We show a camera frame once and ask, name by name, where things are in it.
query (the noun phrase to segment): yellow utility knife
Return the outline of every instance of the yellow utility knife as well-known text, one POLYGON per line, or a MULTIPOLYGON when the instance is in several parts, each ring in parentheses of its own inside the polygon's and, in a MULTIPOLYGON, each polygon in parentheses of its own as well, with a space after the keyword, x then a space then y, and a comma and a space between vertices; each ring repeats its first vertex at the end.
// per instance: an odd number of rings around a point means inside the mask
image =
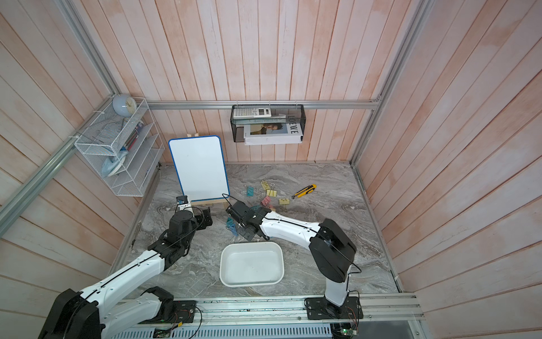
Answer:
POLYGON ((316 189, 316 185, 309 185, 303 188, 301 191, 297 192, 296 194, 292 195, 292 199, 299 198, 300 196, 304 196, 305 194, 309 194, 315 189, 316 189))

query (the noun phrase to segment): alarm clock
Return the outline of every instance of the alarm clock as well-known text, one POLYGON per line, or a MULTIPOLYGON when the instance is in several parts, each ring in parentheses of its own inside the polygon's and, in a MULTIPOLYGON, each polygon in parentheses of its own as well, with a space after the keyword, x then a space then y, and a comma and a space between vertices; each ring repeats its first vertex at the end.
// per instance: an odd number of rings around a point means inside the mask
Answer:
POLYGON ((113 98, 113 109, 121 117, 131 117, 137 109, 137 102, 129 94, 117 94, 113 98))

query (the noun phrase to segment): ventilation grille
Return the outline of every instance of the ventilation grille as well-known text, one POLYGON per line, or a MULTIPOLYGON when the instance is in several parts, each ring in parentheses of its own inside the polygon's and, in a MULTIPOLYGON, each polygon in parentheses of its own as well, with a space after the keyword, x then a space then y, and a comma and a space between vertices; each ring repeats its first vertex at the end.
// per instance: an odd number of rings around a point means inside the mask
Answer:
MULTIPOLYGON (((152 338, 153 329, 128 329, 113 339, 152 338)), ((175 329, 171 338, 190 338, 197 326, 182 326, 175 329)), ((331 338, 329 324, 282 324, 282 325, 222 325, 202 326, 194 338, 331 338)))

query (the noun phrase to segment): blue whiteboard frame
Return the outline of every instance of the blue whiteboard frame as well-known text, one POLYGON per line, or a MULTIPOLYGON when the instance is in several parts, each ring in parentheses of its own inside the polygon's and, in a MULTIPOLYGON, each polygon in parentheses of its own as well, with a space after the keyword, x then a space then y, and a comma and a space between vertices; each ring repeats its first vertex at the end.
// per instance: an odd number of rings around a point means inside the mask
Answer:
MULTIPOLYGON (((175 166, 175 172, 177 173, 177 179, 179 179, 179 185, 180 185, 180 189, 183 191, 183 194, 184 194, 184 189, 183 189, 183 184, 182 182, 180 181, 180 177, 179 177, 179 171, 177 170, 177 166, 175 165, 175 158, 173 157, 173 153, 171 152, 171 142, 173 140, 183 140, 183 139, 196 139, 196 138, 209 138, 209 137, 217 137, 218 138, 218 144, 220 145, 220 152, 222 154, 222 165, 224 166, 224 174, 226 176, 226 186, 228 187, 228 195, 230 194, 230 184, 228 182, 228 173, 226 172, 226 163, 224 162, 224 149, 222 148, 222 140, 220 139, 219 136, 217 135, 212 135, 212 136, 200 136, 200 137, 191 137, 191 138, 176 138, 176 139, 170 139, 167 144, 169 146, 169 149, 170 149, 170 154, 171 154, 171 159, 173 160, 173 166, 175 166)), ((209 198, 209 199, 199 199, 199 200, 191 200, 191 201, 206 201, 206 200, 215 200, 215 199, 223 199, 224 197, 221 195, 219 197, 216 197, 216 198, 209 198)))

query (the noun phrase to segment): whiteboard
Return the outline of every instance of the whiteboard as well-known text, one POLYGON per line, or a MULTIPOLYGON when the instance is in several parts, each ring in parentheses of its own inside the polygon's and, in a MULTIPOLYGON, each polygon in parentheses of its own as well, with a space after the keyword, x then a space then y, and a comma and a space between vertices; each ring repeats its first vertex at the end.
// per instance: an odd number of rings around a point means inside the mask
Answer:
POLYGON ((230 193, 218 136, 169 141, 180 187, 190 201, 222 199, 230 193))

